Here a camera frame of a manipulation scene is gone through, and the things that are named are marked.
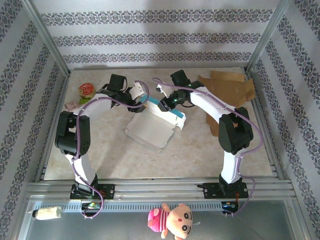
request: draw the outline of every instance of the black bracket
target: black bracket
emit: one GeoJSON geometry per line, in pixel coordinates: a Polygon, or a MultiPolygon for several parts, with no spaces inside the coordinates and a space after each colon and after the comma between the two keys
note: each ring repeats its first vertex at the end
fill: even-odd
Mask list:
{"type": "Polygon", "coordinates": [[[219,189],[223,192],[224,195],[227,193],[233,193],[236,189],[241,187],[242,185],[242,177],[240,177],[237,181],[233,183],[227,183],[224,178],[219,175],[219,189]]]}
{"type": "MultiPolygon", "coordinates": [[[[248,111],[244,107],[234,110],[249,119],[248,111]]],[[[219,119],[219,143],[227,153],[235,155],[242,148],[249,147],[254,138],[250,123],[236,116],[234,113],[223,114],[219,119]]]]}
{"type": "MultiPolygon", "coordinates": [[[[170,75],[173,84],[180,87],[188,87],[190,89],[197,89],[203,87],[204,85],[200,81],[191,82],[183,70],[176,71],[170,75]]],[[[170,96],[164,97],[158,104],[158,107],[162,112],[168,112],[173,110],[177,105],[184,104],[185,101],[188,101],[190,104],[190,91],[185,89],[179,89],[170,94],[170,96]]]]}
{"type": "MultiPolygon", "coordinates": [[[[115,196],[115,184],[98,184],[95,187],[103,196],[104,200],[113,200],[115,196]]],[[[100,196],[94,192],[89,194],[86,191],[82,191],[78,188],[77,183],[72,185],[70,200],[100,200],[100,196]]]]}
{"type": "MultiPolygon", "coordinates": [[[[63,111],[59,115],[54,144],[63,154],[76,155],[77,152],[77,132],[72,132],[76,126],[77,115],[73,112],[63,111]]],[[[90,147],[90,119],[87,116],[79,118],[80,131],[80,155],[87,153],[90,147]]]]}
{"type": "MultiPolygon", "coordinates": [[[[136,103],[136,101],[131,98],[132,96],[129,93],[129,91],[132,89],[132,87],[127,87],[125,90],[121,90],[124,85],[124,82],[126,82],[128,85],[127,78],[125,76],[112,74],[110,78],[110,82],[105,84],[96,93],[105,94],[108,97],[113,98],[127,105],[131,105],[131,106],[140,105],[141,104],[140,101],[136,103]]],[[[113,108],[114,106],[117,106],[117,103],[112,101],[111,108],[113,108]]],[[[141,113],[143,110],[146,109],[146,107],[143,105],[139,108],[128,107],[127,109],[129,112],[141,113]]]]}
{"type": "Polygon", "coordinates": [[[239,199],[247,199],[249,197],[245,182],[242,182],[236,189],[225,194],[220,190],[219,182],[205,182],[198,184],[197,187],[203,189],[204,199],[236,199],[237,193],[239,199]]]}

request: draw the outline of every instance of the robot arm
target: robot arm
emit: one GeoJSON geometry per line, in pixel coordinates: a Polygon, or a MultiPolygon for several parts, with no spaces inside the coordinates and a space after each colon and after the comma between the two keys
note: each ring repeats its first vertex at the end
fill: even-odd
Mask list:
{"type": "MultiPolygon", "coordinates": [[[[72,167],[76,170],[75,173],[75,185],[74,192],[77,192],[82,196],[94,196],[94,191],[88,187],[90,186],[98,189],[98,178],[91,167],[88,157],[88,150],[90,147],[90,120],[97,118],[100,114],[107,110],[110,110],[116,103],[112,98],[118,102],[129,106],[141,105],[141,102],[136,102],[136,98],[143,96],[146,90],[143,86],[135,82],[134,87],[128,87],[125,90],[121,90],[124,85],[124,81],[127,82],[126,77],[112,74],[109,84],[105,84],[100,90],[97,91],[95,96],[83,107],[80,107],[75,112],[63,111],[58,120],[58,126],[54,144],[69,160],[72,167]],[[77,117],[79,116],[79,126],[77,126],[77,117]],[[80,148],[79,158],[74,160],[77,153],[77,134],[80,135],[80,148]]],[[[128,111],[139,113],[145,109],[145,106],[141,107],[128,107],[128,111]]]]}
{"type": "Polygon", "coordinates": [[[225,195],[232,192],[242,182],[239,174],[239,156],[246,150],[254,136],[251,125],[242,118],[237,117],[234,113],[230,113],[226,108],[243,115],[247,119],[249,119],[248,111],[244,107],[237,109],[223,102],[210,93],[201,82],[191,82],[183,70],[173,73],[171,79],[175,86],[187,87],[203,93],[186,89],[179,89],[172,92],[170,87],[159,84],[157,90],[166,96],[160,101],[158,105],[159,108],[164,112],[171,111],[178,104],[183,104],[185,101],[188,101],[203,109],[219,123],[218,140],[224,150],[224,162],[222,172],[219,176],[219,188],[225,195]],[[224,106],[222,107],[221,104],[218,104],[212,98],[215,98],[224,106]]]}

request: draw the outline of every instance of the marble floor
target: marble floor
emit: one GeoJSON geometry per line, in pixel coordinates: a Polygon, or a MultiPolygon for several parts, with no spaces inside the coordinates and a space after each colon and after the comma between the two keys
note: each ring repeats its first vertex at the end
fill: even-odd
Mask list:
{"type": "MultiPolygon", "coordinates": [[[[160,100],[163,95],[156,91],[152,77],[163,82],[172,83],[170,75],[178,68],[147,69],[108,69],[108,70],[73,70],[64,103],[78,102],[78,87],[83,83],[92,83],[96,90],[108,83],[111,74],[126,76],[128,85],[135,80],[147,83],[150,95],[160,100]]],[[[210,71],[229,71],[241,73],[239,67],[229,68],[185,68],[187,77],[193,82],[198,75],[209,78],[210,71]]],[[[257,123],[250,102],[248,109],[250,119],[257,123]]],[[[123,106],[117,106],[90,122],[91,145],[88,155],[91,165],[100,179],[110,178],[163,178],[163,177],[217,177],[223,168],[224,152],[218,138],[211,135],[206,124],[206,113],[199,107],[177,109],[186,114],[182,131],[175,128],[173,136],[161,152],[155,152],[133,140],[125,134],[127,124],[134,113],[123,106]]],[[[258,134],[249,149],[258,145],[258,134]]],[[[265,148],[246,155],[241,162],[240,170],[248,176],[272,176],[270,163],[265,148]]],[[[54,145],[48,160],[44,179],[74,179],[69,161],[54,145]]]]}

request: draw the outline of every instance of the aluminum frame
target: aluminum frame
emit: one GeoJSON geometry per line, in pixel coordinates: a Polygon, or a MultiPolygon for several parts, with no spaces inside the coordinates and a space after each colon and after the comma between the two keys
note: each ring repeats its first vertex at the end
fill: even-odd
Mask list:
{"type": "MultiPolygon", "coordinates": [[[[256,187],[250,201],[284,201],[288,218],[295,235],[295,239],[308,240],[308,230],[301,221],[302,212],[299,208],[296,193],[290,180],[279,180],[277,177],[256,177],[256,187]]],[[[234,199],[205,199],[203,190],[197,184],[214,182],[214,178],[152,178],[152,179],[106,179],[99,181],[102,184],[115,184],[114,200],[105,200],[105,203],[158,203],[158,202],[184,202],[184,203],[209,203],[234,199]]],[[[252,189],[252,182],[247,183],[248,191],[252,189]]],[[[88,200],[70,200],[71,185],[73,180],[44,180],[29,183],[23,198],[23,205],[14,231],[14,239],[26,239],[32,211],[38,203],[81,203],[88,200]]]]}
{"type": "Polygon", "coordinates": [[[21,0],[23,6],[25,7],[30,19],[33,21],[35,27],[37,28],[39,34],[41,35],[44,43],[50,50],[50,53],[53,55],[54,60],[57,62],[60,69],[63,70],[65,75],[70,74],[70,69],[67,66],[65,59],[60,53],[58,46],[56,45],[53,37],[51,36],[44,20],[41,17],[36,5],[32,0],[21,0]]]}
{"type": "Polygon", "coordinates": [[[278,5],[276,6],[258,44],[256,45],[249,62],[247,64],[246,73],[249,73],[252,71],[252,67],[254,67],[263,52],[267,42],[269,41],[272,33],[276,29],[278,23],[280,22],[280,19],[284,15],[287,7],[291,3],[292,0],[280,0],[278,5]]]}
{"type": "MultiPolygon", "coordinates": [[[[266,43],[268,42],[272,32],[276,28],[284,11],[288,7],[290,0],[280,0],[277,8],[275,9],[261,39],[254,50],[249,63],[247,65],[247,74],[250,73],[251,68],[256,64],[261,52],[263,51],[266,43]]],[[[40,162],[39,171],[36,176],[36,183],[29,183],[25,192],[18,220],[16,222],[13,239],[25,239],[28,233],[29,225],[32,219],[32,210],[36,203],[71,203],[70,190],[74,183],[72,180],[41,180],[43,168],[49,160],[51,147],[54,141],[54,132],[58,124],[58,115],[60,114],[64,99],[67,93],[67,87],[70,79],[70,70],[64,61],[57,45],[55,44],[50,32],[44,24],[40,13],[38,12],[32,0],[22,0],[23,5],[34,24],[36,25],[39,33],[41,34],[44,42],[52,52],[55,61],[59,67],[63,69],[66,74],[66,81],[62,89],[62,94],[58,100],[58,107],[54,113],[54,122],[51,125],[48,141],[44,149],[43,158],[40,162]]],[[[252,101],[254,113],[256,115],[259,128],[262,131],[264,147],[266,149],[273,176],[268,177],[255,177],[256,191],[250,201],[268,201],[279,200],[284,201],[288,218],[290,220],[294,236],[298,240],[309,240],[310,235],[307,225],[304,221],[302,211],[300,209],[296,193],[294,191],[291,180],[285,179],[282,174],[280,164],[273,148],[271,137],[264,120],[261,105],[257,99],[252,101]]],[[[155,179],[107,179],[99,180],[102,184],[112,183],[116,184],[115,199],[107,200],[106,202],[113,203],[148,203],[148,202],[199,202],[205,203],[212,199],[204,199],[202,189],[197,188],[197,184],[205,182],[218,182],[218,178],[155,178],[155,179]]],[[[247,183],[248,190],[252,189],[252,183],[247,183]]]]}

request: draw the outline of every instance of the metal base plate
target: metal base plate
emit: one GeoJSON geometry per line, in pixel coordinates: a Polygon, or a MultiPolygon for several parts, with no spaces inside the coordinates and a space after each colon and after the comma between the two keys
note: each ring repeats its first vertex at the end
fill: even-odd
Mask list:
{"type": "Polygon", "coordinates": [[[206,182],[202,184],[205,199],[236,199],[238,193],[239,199],[247,199],[249,197],[247,184],[242,182],[239,187],[226,195],[219,189],[218,182],[206,182]]]}
{"type": "MultiPolygon", "coordinates": [[[[115,196],[115,184],[98,184],[97,190],[102,193],[104,200],[113,200],[115,196]]],[[[72,185],[71,193],[70,193],[71,200],[92,200],[92,199],[100,199],[99,195],[95,194],[92,195],[83,195],[81,192],[76,190],[76,185],[72,185]]]]}

